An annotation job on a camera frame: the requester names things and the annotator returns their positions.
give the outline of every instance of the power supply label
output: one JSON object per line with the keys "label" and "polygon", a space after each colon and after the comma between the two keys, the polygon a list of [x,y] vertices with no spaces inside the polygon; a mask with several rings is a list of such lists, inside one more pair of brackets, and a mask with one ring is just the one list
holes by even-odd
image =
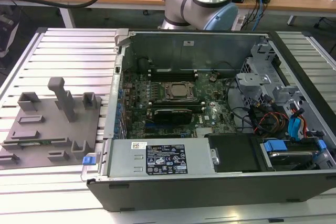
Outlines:
{"label": "power supply label", "polygon": [[147,145],[146,173],[148,175],[187,174],[184,144]]}

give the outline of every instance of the table leg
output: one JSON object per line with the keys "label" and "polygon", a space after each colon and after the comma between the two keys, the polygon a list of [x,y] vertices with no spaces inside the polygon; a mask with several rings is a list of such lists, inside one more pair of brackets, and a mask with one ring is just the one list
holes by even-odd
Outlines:
{"label": "table leg", "polygon": [[65,28],[75,28],[76,25],[75,25],[75,22],[73,20],[71,10],[70,9],[64,9],[64,8],[60,8],[59,10],[61,12]]}
{"label": "table leg", "polygon": [[296,16],[291,15],[289,17],[289,20],[287,21],[287,25],[292,26],[294,24],[295,19],[296,19]]}

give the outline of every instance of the floor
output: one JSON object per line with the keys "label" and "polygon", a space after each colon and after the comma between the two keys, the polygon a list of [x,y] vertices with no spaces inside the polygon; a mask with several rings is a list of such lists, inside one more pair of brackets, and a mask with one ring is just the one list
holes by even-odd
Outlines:
{"label": "floor", "polygon": [[[73,10],[76,26],[78,28],[133,28],[157,29],[161,24],[163,11],[149,11],[144,16],[142,10],[118,9],[78,9]],[[298,17],[293,26],[287,25],[288,16],[265,15],[260,21],[257,30],[261,31],[308,31],[313,37],[329,51],[336,42],[336,19],[321,22],[319,28],[314,28],[318,17]],[[56,8],[52,7],[24,7],[21,10],[20,25],[9,54],[0,58],[0,85],[10,73],[18,58],[28,45],[37,27],[64,27],[62,17]],[[331,54],[336,58],[336,49]]]}

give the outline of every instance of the motherboard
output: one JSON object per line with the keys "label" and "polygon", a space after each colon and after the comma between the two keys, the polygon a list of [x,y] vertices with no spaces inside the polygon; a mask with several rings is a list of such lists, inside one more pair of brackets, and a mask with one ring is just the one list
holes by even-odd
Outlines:
{"label": "motherboard", "polygon": [[204,137],[236,132],[225,101],[225,79],[216,73],[152,76],[124,73],[127,138]]}

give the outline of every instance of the circuit board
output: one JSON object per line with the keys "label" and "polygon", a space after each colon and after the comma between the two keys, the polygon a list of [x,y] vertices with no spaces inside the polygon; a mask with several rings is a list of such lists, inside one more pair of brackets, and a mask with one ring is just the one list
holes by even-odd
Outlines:
{"label": "circuit board", "polygon": [[236,132],[224,99],[223,80],[210,82],[210,76],[209,72],[200,72],[198,79],[188,84],[192,87],[189,95],[204,101],[201,113],[193,113],[188,125],[158,125],[149,119],[148,104],[154,96],[165,99],[166,93],[157,88],[168,87],[169,82],[153,82],[142,74],[130,75],[127,84],[127,138],[204,137],[208,133]]}

